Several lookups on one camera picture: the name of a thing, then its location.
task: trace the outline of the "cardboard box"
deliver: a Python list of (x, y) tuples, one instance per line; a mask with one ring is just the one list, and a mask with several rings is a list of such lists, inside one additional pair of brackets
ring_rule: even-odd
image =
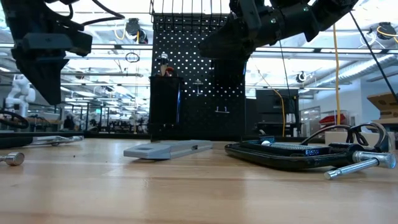
[[(369, 143), (369, 146), (374, 146), (379, 140), (379, 133), (365, 133), (361, 132), (361, 134), (366, 138)], [(392, 152), (396, 149), (396, 135), (395, 133), (388, 132), (389, 140), (390, 140), (390, 149)], [(346, 142), (347, 132), (342, 131), (325, 131), (325, 144), (329, 145), (332, 142)], [(354, 137), (354, 143), (358, 143), (356, 137)]]
[(392, 93), (370, 95), (368, 100), (380, 110), (380, 119), (398, 118), (398, 104)]

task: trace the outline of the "wire basket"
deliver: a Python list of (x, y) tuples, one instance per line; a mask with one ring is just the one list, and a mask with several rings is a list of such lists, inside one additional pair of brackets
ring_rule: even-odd
[(229, 0), (150, 0), (156, 31), (216, 32), (225, 23)]

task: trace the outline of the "wooden tabletop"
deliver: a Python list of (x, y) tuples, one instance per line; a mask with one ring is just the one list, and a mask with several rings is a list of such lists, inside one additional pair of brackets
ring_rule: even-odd
[(213, 150), (152, 162), (123, 157), (147, 141), (86, 139), (14, 149), (0, 163), (0, 223), (396, 223), (398, 169), (325, 180), (328, 168), (284, 172)]

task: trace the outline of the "white robot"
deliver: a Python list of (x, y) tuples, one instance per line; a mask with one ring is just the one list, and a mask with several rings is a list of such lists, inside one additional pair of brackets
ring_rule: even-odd
[(19, 115), (27, 116), (29, 103), (36, 99), (36, 91), (30, 88), (29, 80), (24, 75), (18, 75), (12, 81), (12, 90), (6, 98), (6, 109), (14, 112), (14, 105), (19, 105)]

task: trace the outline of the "ceiling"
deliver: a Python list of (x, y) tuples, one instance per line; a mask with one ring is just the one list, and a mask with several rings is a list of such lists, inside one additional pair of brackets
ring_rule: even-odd
[[(154, 2), (155, 12), (204, 12), (204, 13), (229, 13), (229, 0), (140, 0), (137, 3), (130, 0), (118, 0), (115, 4), (114, 0), (101, 0), (100, 2), (110, 9), (120, 12), (127, 19), (138, 18), (141, 27), (145, 30), (149, 45), (152, 44), (153, 30), (151, 23), (151, 15), (149, 14), (150, 2)], [(60, 2), (49, 4), (49, 7), (63, 15), (69, 13), (68, 7)], [(90, 0), (80, 0), (73, 5), (74, 17), (76, 22), (85, 22), (92, 19), (108, 17), (109, 15), (103, 12), (97, 5)], [(368, 31), (370, 27), (377, 27), (379, 22), (391, 22), (394, 27), (398, 26), (398, 1), (396, 0), (360, 0), (356, 5), (353, 14), (360, 24), (363, 31)], [(123, 39), (123, 30), (126, 20), (102, 22), (92, 26), (86, 26), (86, 33), (93, 36), (94, 44), (135, 44), (130, 36), (125, 36)], [(344, 49), (358, 49), (365, 47), (360, 40), (360, 34), (356, 30), (356, 26), (351, 17), (345, 16), (336, 23), (337, 39), (339, 48)], [(396, 49), (398, 44), (391, 40), (372, 40), (370, 34), (369, 41), (373, 42), (374, 49)], [(4, 14), (0, 16), (0, 42), (12, 43), (12, 37), (9, 29), (4, 22)], [(328, 29), (321, 32), (311, 42), (307, 42), (303, 34), (285, 39), (281, 42), (283, 47), (305, 47), (305, 48), (333, 48), (333, 32)], [(72, 58), (67, 66), (64, 68), (65, 73), (85, 73), (83, 79), (73, 75), (63, 75), (62, 83), (123, 83), (138, 86), (112, 86), (114, 88), (112, 98), (115, 98), (116, 105), (133, 106), (138, 111), (146, 112), (149, 110), (148, 99), (150, 97), (149, 79), (151, 76), (152, 67), (152, 50), (133, 50), (140, 56), (140, 61), (137, 63), (129, 63), (125, 61), (124, 56), (132, 50), (93, 50), (86, 60), (77, 57), (73, 54), (68, 54)], [(1, 65), (3, 71), (16, 71), (16, 66), (12, 61), (9, 49), (0, 49)], [(289, 85), (303, 85), (298, 84), (295, 77), (298, 73), (304, 72), (311, 75), (313, 78), (321, 80), (323, 77), (335, 71), (336, 62), (334, 54), (306, 54), (295, 53), (285, 54), (285, 67), (288, 77)], [(280, 52), (256, 52), (249, 59), (247, 64), (246, 85), (266, 85), (264, 80), (260, 77), (258, 71), (264, 78), (274, 86), (286, 86), (286, 77), (284, 70), (284, 62), (282, 61)], [(344, 67), (361, 60), (371, 60), (370, 55), (341, 55), (340, 66)], [(121, 73), (120, 76), (109, 76), (107, 73)], [(98, 98), (108, 98), (111, 93), (102, 90), (100, 86), (64, 86), (63, 93), (70, 98), (84, 97), (77, 91), (85, 91), (92, 93)], [(247, 90), (247, 95), (254, 94), (254, 90)], [(136, 101), (127, 101), (126, 99), (135, 98)], [(106, 105), (112, 105), (110, 100), (103, 101)]]

